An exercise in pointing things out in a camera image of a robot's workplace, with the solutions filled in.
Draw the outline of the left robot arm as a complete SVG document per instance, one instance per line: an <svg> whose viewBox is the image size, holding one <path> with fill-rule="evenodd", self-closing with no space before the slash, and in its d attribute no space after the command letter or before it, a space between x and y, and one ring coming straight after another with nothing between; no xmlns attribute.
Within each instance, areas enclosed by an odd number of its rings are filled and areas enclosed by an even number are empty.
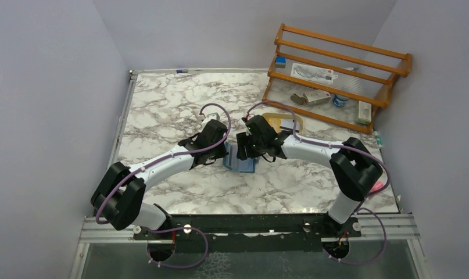
<svg viewBox="0 0 469 279"><path fill-rule="evenodd" d="M145 193L178 173L213 164L227 156L224 146L228 128L211 119L202 131L181 140L168 152L142 163L112 164L93 193L90 203L98 218L116 230L130 225L146 227L158 239L170 233L169 214L157 204L143 202Z"/></svg>

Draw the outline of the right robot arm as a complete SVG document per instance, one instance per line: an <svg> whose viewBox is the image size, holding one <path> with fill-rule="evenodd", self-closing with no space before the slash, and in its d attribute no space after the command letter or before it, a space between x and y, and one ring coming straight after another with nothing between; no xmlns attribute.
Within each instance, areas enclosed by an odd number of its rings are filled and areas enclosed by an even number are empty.
<svg viewBox="0 0 469 279"><path fill-rule="evenodd" d="M293 131L276 132L268 121L256 115L245 121L246 130L236 135L239 160L262 157L272 160L299 159L333 171L339 193L323 221L324 231L336 237L364 202L384 168L363 143L354 137L344 142L325 142L300 136Z"/></svg>

